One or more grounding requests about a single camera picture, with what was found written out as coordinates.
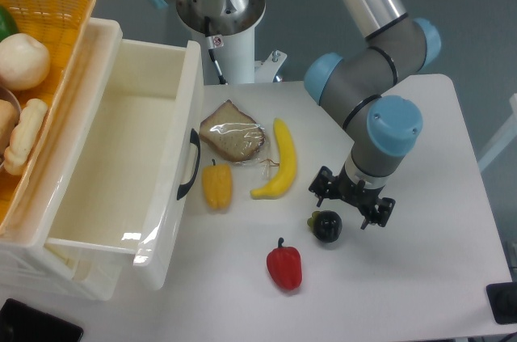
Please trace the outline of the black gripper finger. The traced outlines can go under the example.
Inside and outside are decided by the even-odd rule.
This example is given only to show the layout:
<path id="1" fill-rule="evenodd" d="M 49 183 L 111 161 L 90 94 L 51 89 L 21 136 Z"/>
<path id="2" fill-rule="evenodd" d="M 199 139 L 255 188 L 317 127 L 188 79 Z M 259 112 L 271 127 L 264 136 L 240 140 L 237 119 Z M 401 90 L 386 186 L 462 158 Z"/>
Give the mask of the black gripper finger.
<path id="1" fill-rule="evenodd" d="M 365 230 L 368 225 L 386 227 L 395 204 L 396 201 L 394 199 L 383 197 L 381 199 L 376 198 L 366 205 L 360 205 L 359 212 L 364 217 L 360 229 Z"/>
<path id="2" fill-rule="evenodd" d="M 322 166 L 313 178 L 309 191 L 317 198 L 317 207 L 320 207 L 324 200 L 334 197 L 334 181 L 332 171 L 326 166 Z"/>

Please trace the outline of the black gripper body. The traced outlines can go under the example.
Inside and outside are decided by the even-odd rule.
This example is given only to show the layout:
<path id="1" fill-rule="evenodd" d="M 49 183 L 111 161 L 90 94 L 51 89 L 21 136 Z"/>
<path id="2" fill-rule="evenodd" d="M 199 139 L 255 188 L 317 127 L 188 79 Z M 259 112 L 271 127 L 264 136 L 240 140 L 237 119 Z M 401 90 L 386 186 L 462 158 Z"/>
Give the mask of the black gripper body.
<path id="1" fill-rule="evenodd" d="M 360 179 L 357 183 L 354 183 L 345 173 L 337 177 L 334 186 L 338 198 L 356 207 L 361 213 L 377 211 L 379 195 L 384 188 L 367 188 L 365 180 Z"/>

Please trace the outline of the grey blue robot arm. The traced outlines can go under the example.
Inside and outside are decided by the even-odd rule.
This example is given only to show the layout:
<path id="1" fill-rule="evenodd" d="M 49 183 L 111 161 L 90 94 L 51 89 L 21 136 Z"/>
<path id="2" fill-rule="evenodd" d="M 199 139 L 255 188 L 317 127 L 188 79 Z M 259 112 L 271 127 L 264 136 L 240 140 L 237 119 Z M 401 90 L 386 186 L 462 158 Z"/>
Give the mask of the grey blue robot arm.
<path id="1" fill-rule="evenodd" d="M 241 40 L 263 17 L 265 0 L 150 0 L 175 6 L 179 18 L 202 46 L 208 84 L 257 82 L 263 66 L 243 55 Z M 381 197 L 388 178 L 411 151 L 422 130 L 422 115 L 389 89 L 419 72 L 439 54 L 437 29 L 412 19 L 401 0 L 343 0 L 367 42 L 358 56 L 319 57 L 307 70 L 305 89 L 352 139 L 343 169 L 322 168 L 310 185 L 319 200 L 339 199 L 356 207 L 364 225 L 385 226 L 393 199 Z"/>

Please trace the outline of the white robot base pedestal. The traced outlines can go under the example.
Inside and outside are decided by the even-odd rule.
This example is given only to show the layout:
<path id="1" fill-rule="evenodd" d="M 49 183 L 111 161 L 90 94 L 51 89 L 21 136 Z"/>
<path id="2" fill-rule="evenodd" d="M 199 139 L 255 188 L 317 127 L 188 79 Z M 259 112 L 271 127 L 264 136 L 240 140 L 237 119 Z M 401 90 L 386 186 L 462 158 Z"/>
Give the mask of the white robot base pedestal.
<path id="1" fill-rule="evenodd" d="M 179 0 L 176 10 L 191 38 L 201 47 L 204 83 L 279 82 L 287 54 L 273 50 L 255 58 L 255 28 L 265 0 Z"/>

